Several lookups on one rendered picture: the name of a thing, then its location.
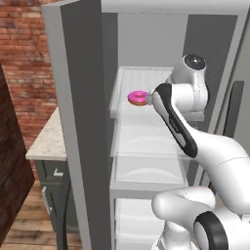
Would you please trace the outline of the clear glass fridge shelf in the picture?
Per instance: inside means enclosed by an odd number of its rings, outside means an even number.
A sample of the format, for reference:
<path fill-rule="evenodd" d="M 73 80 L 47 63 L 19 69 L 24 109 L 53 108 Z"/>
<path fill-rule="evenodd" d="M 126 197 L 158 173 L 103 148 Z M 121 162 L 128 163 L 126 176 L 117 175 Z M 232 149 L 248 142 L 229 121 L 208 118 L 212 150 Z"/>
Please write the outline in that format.
<path fill-rule="evenodd" d="M 110 116 L 126 125 L 156 126 L 163 121 L 151 105 L 132 105 L 127 96 L 133 91 L 153 90 L 163 83 L 172 72 L 172 67 L 120 66 L 110 101 Z"/>
<path fill-rule="evenodd" d="M 115 119 L 110 155 L 188 159 L 165 126 L 126 125 L 120 118 Z"/>

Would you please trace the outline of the clear fridge drawer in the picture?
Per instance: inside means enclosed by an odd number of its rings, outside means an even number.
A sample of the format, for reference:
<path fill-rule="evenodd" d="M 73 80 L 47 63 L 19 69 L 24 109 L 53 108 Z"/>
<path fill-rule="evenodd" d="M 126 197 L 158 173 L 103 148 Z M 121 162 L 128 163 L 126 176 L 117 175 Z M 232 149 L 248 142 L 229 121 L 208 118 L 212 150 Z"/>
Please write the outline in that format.
<path fill-rule="evenodd" d="M 115 250 L 150 250 L 163 228 L 149 199 L 116 199 Z"/>
<path fill-rule="evenodd" d="M 174 157 L 117 156 L 113 159 L 110 188 L 161 189 L 187 187 L 185 162 Z"/>

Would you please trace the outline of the grey fridge door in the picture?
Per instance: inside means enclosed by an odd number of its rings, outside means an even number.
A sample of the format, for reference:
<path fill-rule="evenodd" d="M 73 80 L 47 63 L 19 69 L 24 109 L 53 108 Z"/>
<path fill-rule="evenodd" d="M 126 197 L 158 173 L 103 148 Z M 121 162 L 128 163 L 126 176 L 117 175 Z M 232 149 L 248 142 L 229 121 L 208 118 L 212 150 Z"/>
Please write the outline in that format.
<path fill-rule="evenodd" d="M 222 135 L 224 132 L 229 95 L 234 81 L 243 81 L 244 87 L 233 137 L 250 154 L 250 8 L 238 18 L 235 25 L 209 133 Z"/>
<path fill-rule="evenodd" d="M 42 7 L 83 250 L 111 250 L 100 0 Z"/>

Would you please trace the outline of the grey fridge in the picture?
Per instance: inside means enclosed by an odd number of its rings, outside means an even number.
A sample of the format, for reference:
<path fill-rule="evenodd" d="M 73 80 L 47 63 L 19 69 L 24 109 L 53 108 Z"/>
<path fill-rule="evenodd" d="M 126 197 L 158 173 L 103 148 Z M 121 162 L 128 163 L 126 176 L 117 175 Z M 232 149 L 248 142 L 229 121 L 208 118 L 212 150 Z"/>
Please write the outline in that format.
<path fill-rule="evenodd" d="M 105 70 L 112 89 L 120 66 L 174 67 L 182 57 L 196 54 L 206 62 L 208 102 L 201 111 L 184 114 L 194 129 L 209 133 L 215 100 L 235 25 L 250 8 L 250 0 L 102 0 L 104 35 L 111 47 Z M 213 185 L 196 160 L 185 162 L 187 187 L 110 191 L 111 250 L 115 250 L 117 198 L 152 199 L 160 192 Z"/>

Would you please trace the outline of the dark green counter cabinet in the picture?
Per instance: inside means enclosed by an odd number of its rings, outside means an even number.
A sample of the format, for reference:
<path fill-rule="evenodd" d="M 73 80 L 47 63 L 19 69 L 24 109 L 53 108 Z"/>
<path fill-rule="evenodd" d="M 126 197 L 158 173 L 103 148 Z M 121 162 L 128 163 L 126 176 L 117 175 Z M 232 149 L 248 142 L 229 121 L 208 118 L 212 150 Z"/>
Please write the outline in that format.
<path fill-rule="evenodd" d="M 58 215 L 58 198 L 63 177 L 54 177 L 55 169 L 63 172 L 67 169 L 66 161 L 55 160 L 35 160 L 35 166 L 39 181 L 42 187 L 47 187 L 47 198 L 53 208 L 50 219 L 53 229 L 56 229 Z M 66 210 L 66 231 L 68 233 L 78 233 L 78 223 L 74 206 L 72 189 L 69 190 L 67 210 Z"/>

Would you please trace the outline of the pink frosted donut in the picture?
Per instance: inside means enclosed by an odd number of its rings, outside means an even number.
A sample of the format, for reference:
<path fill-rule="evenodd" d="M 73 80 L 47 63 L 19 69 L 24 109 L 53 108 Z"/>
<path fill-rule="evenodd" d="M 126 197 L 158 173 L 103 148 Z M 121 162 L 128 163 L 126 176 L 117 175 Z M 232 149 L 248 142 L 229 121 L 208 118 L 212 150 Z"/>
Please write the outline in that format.
<path fill-rule="evenodd" d="M 146 105 L 147 92 L 145 91 L 134 91 L 128 95 L 128 102 L 134 105 Z"/>

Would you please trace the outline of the dark brown wooden cabinet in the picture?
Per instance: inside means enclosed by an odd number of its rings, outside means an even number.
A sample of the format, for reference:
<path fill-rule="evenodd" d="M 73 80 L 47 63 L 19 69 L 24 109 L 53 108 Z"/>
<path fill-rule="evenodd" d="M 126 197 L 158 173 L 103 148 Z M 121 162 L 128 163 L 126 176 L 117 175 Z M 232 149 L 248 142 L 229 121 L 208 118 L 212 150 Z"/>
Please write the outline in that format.
<path fill-rule="evenodd" d="M 0 246 L 34 183 L 25 154 L 20 125 L 0 64 Z"/>

